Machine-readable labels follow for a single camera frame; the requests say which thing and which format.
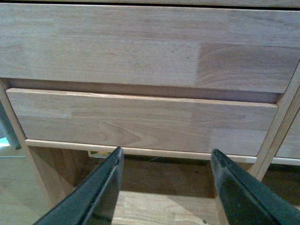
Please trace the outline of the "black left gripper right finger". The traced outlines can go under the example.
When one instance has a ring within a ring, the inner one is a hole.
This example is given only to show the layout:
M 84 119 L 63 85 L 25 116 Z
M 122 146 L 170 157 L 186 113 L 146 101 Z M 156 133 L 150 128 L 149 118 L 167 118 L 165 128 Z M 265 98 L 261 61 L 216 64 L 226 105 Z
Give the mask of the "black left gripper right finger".
M 300 211 L 218 149 L 211 154 L 215 187 L 231 225 L 298 225 Z

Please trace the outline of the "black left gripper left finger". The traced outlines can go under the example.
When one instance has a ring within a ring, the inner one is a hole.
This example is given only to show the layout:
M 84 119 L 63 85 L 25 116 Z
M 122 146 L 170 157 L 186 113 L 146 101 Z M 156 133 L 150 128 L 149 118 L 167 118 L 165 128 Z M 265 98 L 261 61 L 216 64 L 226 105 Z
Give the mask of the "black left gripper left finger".
M 36 225 L 110 225 L 122 183 L 124 153 L 117 147 L 69 196 Z

